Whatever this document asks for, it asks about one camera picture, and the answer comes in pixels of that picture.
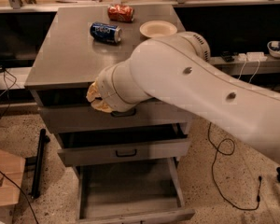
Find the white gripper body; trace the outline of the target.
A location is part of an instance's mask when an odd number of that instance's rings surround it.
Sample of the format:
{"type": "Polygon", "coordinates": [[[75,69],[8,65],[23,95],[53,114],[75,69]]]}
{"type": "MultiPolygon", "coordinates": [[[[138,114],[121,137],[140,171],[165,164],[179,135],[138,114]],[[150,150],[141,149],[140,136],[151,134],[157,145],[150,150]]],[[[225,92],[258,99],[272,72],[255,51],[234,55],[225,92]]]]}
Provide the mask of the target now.
{"type": "Polygon", "coordinates": [[[134,104],[125,102],[117,93],[113,82],[115,66],[105,68],[96,78],[96,85],[102,99],[113,111],[126,112],[134,107],[134,104]]]}

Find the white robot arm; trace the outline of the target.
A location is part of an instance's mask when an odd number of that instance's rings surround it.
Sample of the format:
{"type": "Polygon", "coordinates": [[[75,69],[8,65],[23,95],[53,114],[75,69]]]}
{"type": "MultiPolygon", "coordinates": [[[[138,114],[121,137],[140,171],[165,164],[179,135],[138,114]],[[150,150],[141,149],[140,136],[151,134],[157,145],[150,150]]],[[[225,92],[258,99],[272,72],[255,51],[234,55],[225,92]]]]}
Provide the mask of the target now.
{"type": "Polygon", "coordinates": [[[152,97],[207,119],[280,164],[280,93],[216,69],[199,35],[151,38],[124,62],[100,72],[87,91],[91,106],[125,112],[152,97]]]}

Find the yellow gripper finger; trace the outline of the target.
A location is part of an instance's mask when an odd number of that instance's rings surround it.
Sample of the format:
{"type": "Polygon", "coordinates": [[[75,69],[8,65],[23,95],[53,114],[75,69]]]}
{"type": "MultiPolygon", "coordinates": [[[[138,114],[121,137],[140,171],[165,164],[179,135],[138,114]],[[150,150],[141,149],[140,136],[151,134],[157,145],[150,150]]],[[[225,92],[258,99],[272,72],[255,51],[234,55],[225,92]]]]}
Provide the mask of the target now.
{"type": "Polygon", "coordinates": [[[105,113],[111,113],[113,111],[113,109],[104,100],[95,99],[91,102],[91,107],[105,113]]]}
{"type": "Polygon", "coordinates": [[[87,100],[91,103],[91,102],[93,102],[96,98],[100,98],[100,97],[101,97],[101,95],[100,95],[100,93],[99,93],[99,91],[98,91],[97,84],[96,84],[96,82],[93,82],[93,83],[89,86],[89,88],[88,88],[88,90],[87,90],[86,98],[87,98],[87,100]]]}

